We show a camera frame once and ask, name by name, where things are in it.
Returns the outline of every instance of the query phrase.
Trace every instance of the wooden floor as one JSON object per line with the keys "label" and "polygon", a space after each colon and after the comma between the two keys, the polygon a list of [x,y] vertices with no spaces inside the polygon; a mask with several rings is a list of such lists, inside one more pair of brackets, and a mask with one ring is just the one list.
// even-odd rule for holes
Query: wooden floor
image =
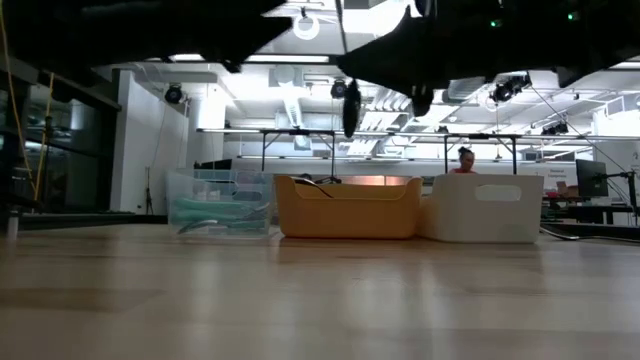
{"label": "wooden floor", "polygon": [[640,247],[26,232],[2,360],[632,359]]}

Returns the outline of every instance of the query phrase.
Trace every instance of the orange bin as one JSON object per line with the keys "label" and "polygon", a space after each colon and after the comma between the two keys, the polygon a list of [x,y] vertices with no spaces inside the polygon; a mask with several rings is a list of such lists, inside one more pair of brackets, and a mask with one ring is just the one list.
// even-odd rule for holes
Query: orange bin
{"label": "orange bin", "polygon": [[296,184],[275,179],[280,229],[297,238],[405,239],[415,234],[422,179],[406,185]]}

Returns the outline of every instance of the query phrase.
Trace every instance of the stage light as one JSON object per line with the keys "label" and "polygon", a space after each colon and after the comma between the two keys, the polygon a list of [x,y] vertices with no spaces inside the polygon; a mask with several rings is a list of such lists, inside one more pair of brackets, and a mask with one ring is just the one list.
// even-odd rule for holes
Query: stage light
{"label": "stage light", "polygon": [[542,129],[540,135],[564,135],[569,133],[569,126],[566,122],[561,122],[556,125]]}
{"label": "stage light", "polygon": [[171,84],[169,90],[164,94],[164,99],[169,104],[180,104],[184,100],[184,93],[182,92],[182,85]]}
{"label": "stage light", "polygon": [[331,97],[334,99],[342,99],[347,91],[347,83],[342,79],[337,79],[331,87]]}
{"label": "stage light", "polygon": [[489,95],[495,103],[507,102],[531,85],[529,75],[513,76],[504,83],[496,84],[496,89]]}

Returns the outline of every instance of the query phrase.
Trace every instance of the air duct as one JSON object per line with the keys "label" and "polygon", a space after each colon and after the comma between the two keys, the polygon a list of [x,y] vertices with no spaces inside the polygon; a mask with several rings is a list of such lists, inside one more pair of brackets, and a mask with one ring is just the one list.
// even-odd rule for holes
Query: air duct
{"label": "air duct", "polygon": [[369,10],[386,0],[344,0],[345,10]]}
{"label": "air duct", "polygon": [[458,103],[469,100],[485,84],[483,76],[452,80],[449,88],[442,94],[442,101],[445,103]]}
{"label": "air duct", "polygon": [[612,118],[620,116],[629,111],[638,110],[640,106],[640,96],[637,94],[629,94],[620,96],[617,99],[609,101],[605,106],[605,114]]}
{"label": "air duct", "polygon": [[[294,129],[302,128],[302,110],[300,109],[300,91],[302,87],[302,71],[291,65],[278,65],[269,73],[269,84],[283,88],[284,108],[289,123]],[[295,150],[311,150],[311,139],[308,136],[296,136],[293,139]]]}

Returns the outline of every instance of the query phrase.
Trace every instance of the ceiling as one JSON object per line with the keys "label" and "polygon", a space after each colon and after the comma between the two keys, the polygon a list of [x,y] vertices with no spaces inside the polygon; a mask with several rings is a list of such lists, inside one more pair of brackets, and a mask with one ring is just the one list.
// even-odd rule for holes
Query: ceiling
{"label": "ceiling", "polygon": [[[291,1],[291,3],[274,11],[274,15],[298,17],[301,2],[298,1],[294,4]],[[307,15],[315,17],[318,21],[315,37],[303,40],[296,34],[296,31],[292,30],[274,40],[259,53],[279,55],[341,54],[343,50],[333,3],[333,0],[305,3],[308,8]],[[413,1],[387,0],[372,9],[347,8],[345,10],[345,27],[348,31],[349,48],[364,45],[393,29],[407,4],[413,5]],[[311,22],[306,19],[301,21],[299,26],[303,30],[309,30],[312,27]],[[282,88],[269,86],[270,71],[276,66],[278,64],[245,64],[240,74],[230,74],[218,64],[204,63],[140,63],[136,65],[134,70],[137,72],[138,81],[154,82],[163,88],[166,88],[168,84],[162,79],[168,78],[171,74],[215,73],[218,76],[218,83],[228,91],[229,96],[233,99],[233,102],[227,107],[227,119],[231,121],[233,126],[263,128],[265,124],[269,124],[269,120],[274,121],[277,114],[286,113]],[[310,89],[306,87],[297,93],[303,127],[304,119],[309,116],[308,114],[325,114],[327,126],[330,126],[331,117],[340,116],[342,111],[342,101],[334,100],[330,96],[331,85],[334,79],[343,78],[344,75],[337,67],[331,65],[297,64],[294,66],[305,79],[303,86],[312,84]],[[369,124],[367,125],[369,128],[366,130],[384,131],[385,129],[380,126],[393,125],[422,132],[433,131],[436,127],[444,125],[448,127],[450,132],[460,133],[497,131],[524,134],[530,131],[532,134],[539,134],[545,123],[560,119],[557,114],[561,114],[562,118],[571,125],[570,133],[589,133],[592,129],[592,112],[594,110],[623,94],[637,92],[640,95],[640,66],[632,69],[615,69],[615,71],[595,73],[565,89],[558,88],[557,77],[551,71],[530,71],[530,76],[532,87],[526,88],[523,93],[514,97],[510,102],[501,104],[497,109],[493,102],[488,100],[492,88],[491,85],[487,85],[473,92],[463,104],[442,103],[442,98],[436,96],[430,112],[421,118],[401,116],[402,112],[410,113],[410,108],[394,109],[397,110],[395,119],[374,120],[372,123],[378,125]],[[361,88],[363,96],[371,104],[370,107],[376,105],[375,101],[379,100],[383,92],[388,92],[388,90],[374,84],[361,83]],[[200,97],[206,96],[208,87],[206,83],[193,81],[183,83],[183,89],[191,97]],[[385,99],[389,99],[389,96],[394,95],[385,93],[385,96]]]}

